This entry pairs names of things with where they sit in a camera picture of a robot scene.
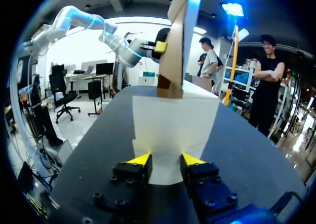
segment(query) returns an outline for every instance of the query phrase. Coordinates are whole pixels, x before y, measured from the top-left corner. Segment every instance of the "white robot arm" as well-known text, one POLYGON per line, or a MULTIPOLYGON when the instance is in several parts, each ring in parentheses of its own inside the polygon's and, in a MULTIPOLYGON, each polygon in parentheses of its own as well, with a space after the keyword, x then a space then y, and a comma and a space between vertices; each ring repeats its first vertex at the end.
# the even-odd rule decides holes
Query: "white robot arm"
POLYGON ((35 36, 30 43, 22 45, 22 48, 26 50, 25 46, 32 45, 32 51, 39 52, 48 43, 65 37, 71 26, 103 30, 99 37, 100 41, 107 44, 119 55, 120 60, 128 67, 134 67, 142 57, 151 58, 159 63, 159 59, 152 57, 152 49, 142 47, 147 45, 148 41, 135 39, 131 44, 128 44, 123 38, 113 35, 118 28, 116 24, 107 22, 99 15, 83 12, 74 6, 63 7, 53 24, 35 36))
POLYGON ((70 26, 100 29, 111 35, 118 28, 117 25, 107 22, 99 15, 83 12, 74 6, 66 6, 59 11, 53 24, 47 30, 31 40, 33 50, 39 51, 46 44, 65 37, 70 26))
POLYGON ((155 47, 150 46, 151 42, 148 40, 136 38, 131 43, 128 43, 126 39, 106 31, 100 34, 99 40, 108 45, 119 56, 120 61, 128 67, 133 68, 142 57, 151 58, 156 63, 159 63, 159 59, 155 59, 152 56, 152 51, 155 47))

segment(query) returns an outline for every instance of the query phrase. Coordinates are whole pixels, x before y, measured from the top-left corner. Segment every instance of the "office chair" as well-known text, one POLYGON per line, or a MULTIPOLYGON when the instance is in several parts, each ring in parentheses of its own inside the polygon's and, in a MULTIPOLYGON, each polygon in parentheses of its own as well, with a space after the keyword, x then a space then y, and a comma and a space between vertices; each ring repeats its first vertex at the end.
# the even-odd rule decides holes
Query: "office chair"
POLYGON ((249 92, 233 86, 231 104, 242 113, 249 105, 249 92))
POLYGON ((70 111, 72 109, 78 109, 78 112, 80 112, 79 107, 68 107, 67 103, 73 101, 74 99, 77 98, 77 93, 76 92, 71 92, 71 93, 66 93, 67 87, 66 83, 64 80, 64 75, 62 72, 57 72, 55 74, 51 74, 49 76, 49 83, 50 83, 50 88, 51 92, 54 95, 54 103, 56 104, 56 92, 62 92, 64 95, 64 98, 58 100, 61 104, 63 104, 63 107, 61 110, 57 112, 57 118, 56 118, 56 124, 58 124, 58 119, 63 113, 67 113, 70 115, 70 121, 73 121, 73 116, 71 115, 70 111))

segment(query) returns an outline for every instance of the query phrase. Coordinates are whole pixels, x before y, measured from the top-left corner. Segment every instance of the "bolt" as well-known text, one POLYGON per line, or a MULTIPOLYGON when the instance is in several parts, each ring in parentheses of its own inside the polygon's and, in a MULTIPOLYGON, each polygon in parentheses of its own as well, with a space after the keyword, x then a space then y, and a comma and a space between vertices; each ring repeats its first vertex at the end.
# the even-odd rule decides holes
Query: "bolt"
POLYGON ((220 176, 217 176, 217 177, 215 178, 215 182, 216 182, 216 183, 220 182, 221 180, 222 180, 222 179, 221 179, 220 176))
POLYGON ((94 194, 93 194, 93 197, 94 197, 94 198, 101 198, 101 197, 102 197, 102 194, 100 194, 100 193, 94 193, 94 194))
POLYGON ((125 201, 124 200, 116 200, 115 203, 118 206, 124 206, 125 205, 125 201))
POLYGON ((134 184, 134 181, 133 181, 133 180, 127 180, 126 183, 127 183, 128 185, 132 185, 132 184, 134 184))
POLYGON ((236 201, 238 199, 238 196, 236 193, 232 193, 229 197, 228 200, 229 201, 236 201))
POLYGON ((92 220, 90 218, 82 218, 82 223, 83 224, 91 224, 92 220))
POLYGON ((205 201, 207 207, 213 208, 215 206, 215 202, 212 200, 205 201))
POLYGON ((117 181, 118 180, 118 177, 117 176, 112 176, 111 177, 111 181, 117 181))

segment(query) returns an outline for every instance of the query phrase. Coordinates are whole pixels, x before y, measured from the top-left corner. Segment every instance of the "white paper sheet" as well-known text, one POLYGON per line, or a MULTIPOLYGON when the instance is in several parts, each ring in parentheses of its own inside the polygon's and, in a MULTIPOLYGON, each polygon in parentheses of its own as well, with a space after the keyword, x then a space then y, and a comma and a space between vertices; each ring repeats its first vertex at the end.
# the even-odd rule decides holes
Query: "white paper sheet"
POLYGON ((180 155, 186 152, 200 158, 203 152, 219 99, 192 95, 183 99, 133 97, 134 152, 136 157, 152 153, 150 184, 181 182, 180 155))

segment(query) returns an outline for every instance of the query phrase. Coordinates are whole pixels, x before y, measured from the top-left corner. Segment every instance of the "desk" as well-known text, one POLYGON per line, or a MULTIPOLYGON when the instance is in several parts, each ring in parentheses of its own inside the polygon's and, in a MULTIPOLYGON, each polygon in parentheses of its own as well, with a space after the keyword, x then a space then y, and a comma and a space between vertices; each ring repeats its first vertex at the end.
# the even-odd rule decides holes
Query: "desk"
MULTIPOLYGON (((84 80, 92 80, 94 82, 94 80, 96 79, 99 79, 100 81, 102 80, 103 81, 103 85, 101 83, 101 94, 100 94, 100 97, 101 97, 101 111, 103 111, 102 109, 102 91, 104 91, 104 78, 106 77, 107 75, 92 75, 92 76, 88 76, 88 77, 83 77, 82 79, 84 80)), ((97 111, 97 105, 95 103, 95 98, 93 97, 93 102, 94 102, 94 113, 88 113, 88 116, 92 115, 92 114, 97 114, 99 115, 98 111, 97 111)))
POLYGON ((71 82, 73 79, 76 82, 76 91, 77 91, 77 99, 81 98, 81 96, 79 95, 79 91, 80 91, 80 82, 83 76, 88 76, 90 74, 66 74, 66 76, 64 77, 65 80, 69 79, 69 82, 71 82))
MULTIPOLYGON (((134 158, 132 97, 156 94, 156 87, 130 86, 111 100, 59 173, 51 194, 57 204, 67 205, 75 197, 92 204, 92 194, 109 184, 112 167, 134 158)), ((240 208, 250 203, 270 208, 286 191, 295 191, 301 197, 305 194, 301 178, 284 154, 222 104, 201 159, 219 167, 222 180, 238 194, 240 208)), ((198 223, 183 183, 149 185, 145 197, 144 219, 138 224, 198 223)), ((279 219, 286 220, 297 205, 298 201, 292 199, 279 219)))

